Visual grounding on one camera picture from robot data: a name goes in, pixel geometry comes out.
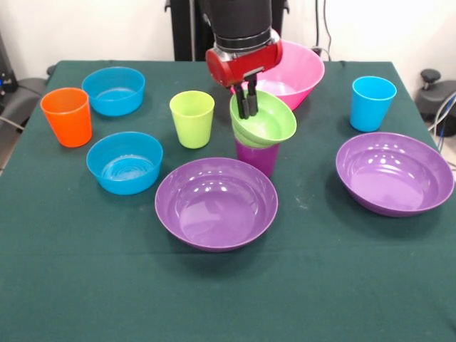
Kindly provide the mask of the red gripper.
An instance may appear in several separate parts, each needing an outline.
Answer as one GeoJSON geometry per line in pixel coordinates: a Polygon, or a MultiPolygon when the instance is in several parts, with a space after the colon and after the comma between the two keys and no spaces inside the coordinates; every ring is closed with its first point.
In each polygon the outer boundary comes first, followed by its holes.
{"type": "Polygon", "coordinates": [[[239,117],[248,119],[258,113],[257,73],[268,71],[277,66],[283,55],[281,39],[263,46],[253,52],[234,57],[218,48],[211,48],[205,54],[209,73],[216,83],[229,88],[233,86],[237,99],[239,117]],[[245,97],[242,82],[247,82],[245,97]]]}

